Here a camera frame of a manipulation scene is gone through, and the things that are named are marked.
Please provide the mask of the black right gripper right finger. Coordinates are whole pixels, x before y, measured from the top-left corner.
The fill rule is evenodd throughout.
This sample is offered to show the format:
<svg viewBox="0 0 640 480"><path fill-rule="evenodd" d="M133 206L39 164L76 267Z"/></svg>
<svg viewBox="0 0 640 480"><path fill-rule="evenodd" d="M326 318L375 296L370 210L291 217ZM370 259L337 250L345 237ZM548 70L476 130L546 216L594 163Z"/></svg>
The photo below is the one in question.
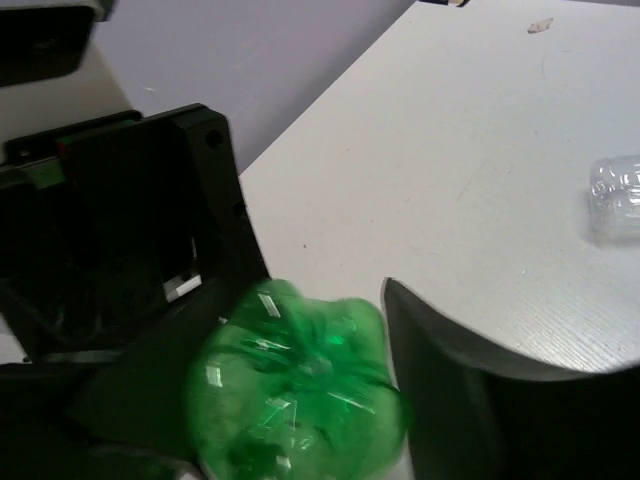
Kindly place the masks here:
<svg viewBox="0 0 640 480"><path fill-rule="evenodd" d="M546 363L446 317L395 279L382 291L414 424L418 479L635 479L639 367Z"/></svg>

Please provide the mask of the clear bottle blue label white cap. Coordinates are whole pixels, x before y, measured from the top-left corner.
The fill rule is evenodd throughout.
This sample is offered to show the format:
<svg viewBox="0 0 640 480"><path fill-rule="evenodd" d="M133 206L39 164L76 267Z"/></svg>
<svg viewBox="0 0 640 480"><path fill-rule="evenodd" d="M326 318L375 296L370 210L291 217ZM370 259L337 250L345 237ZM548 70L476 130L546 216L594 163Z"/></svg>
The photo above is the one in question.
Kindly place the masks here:
<svg viewBox="0 0 640 480"><path fill-rule="evenodd" d="M593 242L607 248L639 244L639 155L595 161L588 204Z"/></svg>

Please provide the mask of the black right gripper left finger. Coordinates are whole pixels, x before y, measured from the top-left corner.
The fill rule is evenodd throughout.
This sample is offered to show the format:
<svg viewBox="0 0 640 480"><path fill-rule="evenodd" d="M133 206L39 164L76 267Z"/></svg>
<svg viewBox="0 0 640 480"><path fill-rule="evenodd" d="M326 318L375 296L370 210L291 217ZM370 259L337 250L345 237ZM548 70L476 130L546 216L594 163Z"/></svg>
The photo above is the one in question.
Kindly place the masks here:
<svg viewBox="0 0 640 480"><path fill-rule="evenodd" d="M1 369L5 479L276 479L280 448L230 414L209 354L243 300L208 283L126 347Z"/></svg>

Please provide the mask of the green plastic bottle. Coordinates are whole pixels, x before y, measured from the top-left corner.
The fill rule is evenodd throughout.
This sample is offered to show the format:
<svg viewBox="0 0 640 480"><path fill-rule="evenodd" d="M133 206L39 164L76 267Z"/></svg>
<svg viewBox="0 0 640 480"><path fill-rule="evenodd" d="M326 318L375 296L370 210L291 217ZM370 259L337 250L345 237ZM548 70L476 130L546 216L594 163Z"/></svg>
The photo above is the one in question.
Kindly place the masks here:
<svg viewBox="0 0 640 480"><path fill-rule="evenodd" d="M381 479L409 420L381 311L276 279L251 289L205 341L185 414L211 479Z"/></svg>

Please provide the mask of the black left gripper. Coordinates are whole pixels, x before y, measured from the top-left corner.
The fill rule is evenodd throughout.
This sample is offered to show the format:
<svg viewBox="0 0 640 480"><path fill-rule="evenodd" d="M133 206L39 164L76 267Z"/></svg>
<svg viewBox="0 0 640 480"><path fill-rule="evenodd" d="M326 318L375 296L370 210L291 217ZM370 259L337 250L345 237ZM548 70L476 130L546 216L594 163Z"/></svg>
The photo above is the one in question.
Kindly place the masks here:
<svg viewBox="0 0 640 480"><path fill-rule="evenodd" d="M2 150L1 314L31 362L130 342L172 280L268 277L221 113L127 110Z"/></svg>

